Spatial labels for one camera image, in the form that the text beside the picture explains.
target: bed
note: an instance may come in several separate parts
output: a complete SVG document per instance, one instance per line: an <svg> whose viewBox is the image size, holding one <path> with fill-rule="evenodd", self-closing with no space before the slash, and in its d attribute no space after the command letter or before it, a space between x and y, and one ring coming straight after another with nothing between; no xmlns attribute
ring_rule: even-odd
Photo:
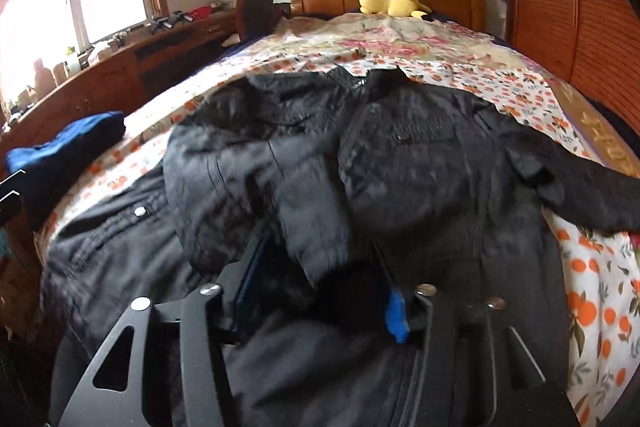
<svg viewBox="0 0 640 427"><path fill-rule="evenodd" d="M611 126L568 84L484 29L484 0L420 0L457 22L350 13L357 0L292 0L291 20L247 49L204 68L128 116L118 145L98 158L36 234L44 264L60 230L104 198L129 187L162 158L172 126L211 93L247 73L326 71L355 76L401 68L415 82L464 89L572 153L638 176L640 162ZM332 16L325 21L303 14ZM561 245L574 316L567 393L583 425L595 425L638 367L640 270L625 232L603 236L545 211Z"/></svg>

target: pikachu plush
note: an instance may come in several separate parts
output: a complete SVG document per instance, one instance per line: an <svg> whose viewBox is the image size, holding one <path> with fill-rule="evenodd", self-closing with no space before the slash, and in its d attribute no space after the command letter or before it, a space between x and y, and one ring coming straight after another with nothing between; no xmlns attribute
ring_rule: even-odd
<svg viewBox="0 0 640 427"><path fill-rule="evenodd" d="M386 13L392 17L415 17L431 13L431 9L418 0L359 0L362 13Z"/></svg>

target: wooden chair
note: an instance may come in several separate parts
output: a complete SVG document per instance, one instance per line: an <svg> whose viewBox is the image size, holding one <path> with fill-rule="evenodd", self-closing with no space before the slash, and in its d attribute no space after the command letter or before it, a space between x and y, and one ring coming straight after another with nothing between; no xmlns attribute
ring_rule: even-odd
<svg viewBox="0 0 640 427"><path fill-rule="evenodd" d="M236 0L236 31L240 41L264 37L275 28L282 17L273 0Z"/></svg>

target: brown bottle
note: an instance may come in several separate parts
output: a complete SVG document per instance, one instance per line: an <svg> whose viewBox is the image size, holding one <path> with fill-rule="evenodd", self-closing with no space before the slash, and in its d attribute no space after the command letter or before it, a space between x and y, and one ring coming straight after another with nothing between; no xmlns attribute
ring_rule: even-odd
<svg viewBox="0 0 640 427"><path fill-rule="evenodd" d="M42 64L41 58L33 63L33 70L36 72L34 87L38 95L38 100L42 100L51 91L56 89L56 81L53 78L51 70L47 70Z"/></svg>

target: red object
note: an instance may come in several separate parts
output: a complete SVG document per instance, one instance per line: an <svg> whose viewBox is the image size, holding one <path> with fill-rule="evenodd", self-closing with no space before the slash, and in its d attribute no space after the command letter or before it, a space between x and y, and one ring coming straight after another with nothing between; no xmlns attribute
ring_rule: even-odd
<svg viewBox="0 0 640 427"><path fill-rule="evenodd" d="M193 20L199 21L200 19L204 19L204 17L211 15L212 12L213 8L211 6L201 6L191 12L191 17L193 17Z"/></svg>

